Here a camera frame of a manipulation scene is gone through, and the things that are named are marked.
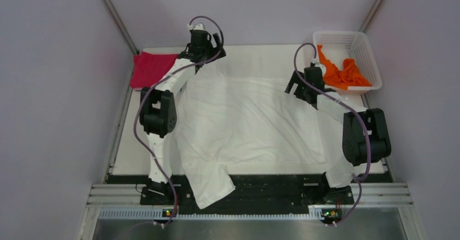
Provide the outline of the white t shirt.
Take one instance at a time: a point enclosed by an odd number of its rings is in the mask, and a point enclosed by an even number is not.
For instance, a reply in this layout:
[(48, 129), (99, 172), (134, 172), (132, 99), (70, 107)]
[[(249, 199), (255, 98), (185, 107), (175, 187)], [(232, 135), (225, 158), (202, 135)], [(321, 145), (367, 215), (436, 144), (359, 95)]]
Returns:
[(231, 174), (324, 173), (343, 158), (337, 120), (286, 94), (280, 79), (229, 68), (226, 59), (202, 67), (177, 105), (173, 138), (199, 209), (236, 191)]

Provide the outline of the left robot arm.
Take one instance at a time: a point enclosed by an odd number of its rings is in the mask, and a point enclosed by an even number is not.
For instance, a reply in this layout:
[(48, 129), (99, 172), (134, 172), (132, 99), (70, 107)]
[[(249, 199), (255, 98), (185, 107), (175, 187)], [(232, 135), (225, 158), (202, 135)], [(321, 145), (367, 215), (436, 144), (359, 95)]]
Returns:
[(199, 69), (210, 62), (226, 56), (223, 33), (211, 34), (206, 30), (191, 30), (190, 42), (175, 59), (159, 81), (140, 92), (140, 105), (136, 115), (146, 133), (147, 142), (142, 143), (150, 156), (150, 171), (146, 187), (161, 204), (174, 197), (171, 180), (172, 170), (169, 153), (173, 150), (172, 133), (178, 121), (176, 105), (187, 81)]

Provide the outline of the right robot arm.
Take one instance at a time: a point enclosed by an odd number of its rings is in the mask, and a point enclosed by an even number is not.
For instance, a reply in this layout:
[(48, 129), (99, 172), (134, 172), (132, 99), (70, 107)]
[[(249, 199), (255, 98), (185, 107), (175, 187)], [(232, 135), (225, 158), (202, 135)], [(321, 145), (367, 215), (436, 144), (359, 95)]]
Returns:
[(292, 92), (342, 127), (338, 159), (322, 174), (324, 183), (318, 188), (323, 202), (333, 203), (340, 196), (340, 189), (352, 182), (365, 181), (371, 165), (391, 154), (384, 111), (357, 105), (336, 90), (327, 88), (319, 65), (307, 67), (302, 72), (294, 69), (285, 92)]

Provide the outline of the orange t shirt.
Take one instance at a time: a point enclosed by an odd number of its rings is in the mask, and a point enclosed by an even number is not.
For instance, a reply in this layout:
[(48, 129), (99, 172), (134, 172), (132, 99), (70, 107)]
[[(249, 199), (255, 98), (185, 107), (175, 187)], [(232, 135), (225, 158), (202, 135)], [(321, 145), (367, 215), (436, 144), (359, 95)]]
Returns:
[(370, 87), (371, 83), (361, 74), (356, 62), (352, 58), (343, 60), (343, 70), (340, 70), (322, 52), (322, 45), (317, 45), (320, 64), (325, 67), (324, 82), (342, 90), (348, 90), (350, 86)]

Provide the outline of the white plastic basket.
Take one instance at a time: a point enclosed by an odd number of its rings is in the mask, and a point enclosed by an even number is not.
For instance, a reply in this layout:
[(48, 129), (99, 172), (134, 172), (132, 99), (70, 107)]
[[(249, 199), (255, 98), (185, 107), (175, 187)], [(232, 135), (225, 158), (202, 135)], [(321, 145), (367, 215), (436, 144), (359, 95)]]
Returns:
[(322, 47), (324, 57), (339, 70), (343, 70), (345, 59), (354, 59), (360, 74), (371, 86), (348, 86), (347, 89), (332, 87), (342, 93), (364, 94), (382, 87), (382, 79), (374, 53), (366, 34), (359, 31), (316, 31), (313, 33), (315, 46)]

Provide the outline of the red folded t shirt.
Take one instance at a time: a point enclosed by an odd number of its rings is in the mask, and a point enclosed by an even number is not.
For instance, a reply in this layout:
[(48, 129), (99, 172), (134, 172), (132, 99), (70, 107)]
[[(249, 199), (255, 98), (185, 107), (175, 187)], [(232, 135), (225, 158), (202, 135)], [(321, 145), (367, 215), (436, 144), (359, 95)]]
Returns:
[(154, 85), (169, 72), (177, 58), (178, 54), (141, 52), (139, 55), (135, 55), (130, 87), (133, 90), (140, 90)]

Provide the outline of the right aluminium frame post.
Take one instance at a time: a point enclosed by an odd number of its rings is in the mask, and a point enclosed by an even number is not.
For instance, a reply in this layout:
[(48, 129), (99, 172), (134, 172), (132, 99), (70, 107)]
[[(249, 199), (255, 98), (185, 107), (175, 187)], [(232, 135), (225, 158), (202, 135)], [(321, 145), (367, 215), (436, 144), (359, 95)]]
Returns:
[(370, 25), (372, 24), (372, 22), (374, 21), (374, 19), (376, 18), (381, 6), (383, 5), (383, 3), (385, 2), (385, 0), (375, 0), (375, 2), (373, 3), (373, 5), (371, 6), (366, 18), (364, 19), (361, 27), (359, 28), (359, 31), (360, 32), (363, 32), (365, 33)]

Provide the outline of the aluminium frame post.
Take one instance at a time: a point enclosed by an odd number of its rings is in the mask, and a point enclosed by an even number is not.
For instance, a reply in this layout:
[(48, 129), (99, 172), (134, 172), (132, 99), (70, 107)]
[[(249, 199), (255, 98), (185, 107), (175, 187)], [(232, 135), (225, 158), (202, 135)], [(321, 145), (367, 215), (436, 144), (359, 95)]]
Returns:
[(129, 50), (133, 55), (139, 54), (139, 49), (135, 45), (131, 35), (129, 34), (122, 18), (120, 17), (116, 7), (114, 6), (111, 0), (101, 0), (106, 11), (110, 15), (112, 22), (116, 26), (118, 32), (120, 33), (121, 37), (123, 38), (125, 44), (128, 46)]
[(373, 5), (371, 6), (366, 18), (364, 19), (361, 27), (359, 28), (359, 31), (360, 32), (363, 32), (365, 33), (370, 25), (372, 24), (372, 22), (374, 21), (374, 19), (376, 18), (381, 6), (383, 5), (383, 3), (385, 2), (385, 0), (375, 0), (375, 2), (373, 3)]

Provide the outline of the left aluminium frame post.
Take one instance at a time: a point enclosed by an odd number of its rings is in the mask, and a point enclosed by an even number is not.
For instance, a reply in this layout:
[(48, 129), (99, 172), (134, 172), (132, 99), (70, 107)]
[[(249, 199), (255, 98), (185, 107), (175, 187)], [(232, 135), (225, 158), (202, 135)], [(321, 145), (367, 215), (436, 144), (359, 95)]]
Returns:
[(135, 45), (131, 35), (129, 34), (122, 18), (120, 17), (116, 7), (114, 6), (111, 0), (101, 0), (106, 11), (110, 15), (112, 22), (116, 26), (118, 32), (120, 33), (121, 37), (123, 38), (125, 44), (128, 46), (129, 50), (133, 55), (139, 54), (139, 49)]

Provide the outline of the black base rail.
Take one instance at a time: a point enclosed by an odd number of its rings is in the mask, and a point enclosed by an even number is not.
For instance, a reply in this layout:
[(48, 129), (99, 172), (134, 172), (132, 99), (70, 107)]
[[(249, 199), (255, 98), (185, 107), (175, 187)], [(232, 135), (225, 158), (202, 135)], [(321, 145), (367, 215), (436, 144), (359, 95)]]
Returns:
[(235, 190), (200, 209), (184, 175), (172, 181), (178, 195), (179, 215), (306, 214), (313, 204), (352, 204), (358, 194), (351, 186), (332, 188), (325, 175), (231, 175)]

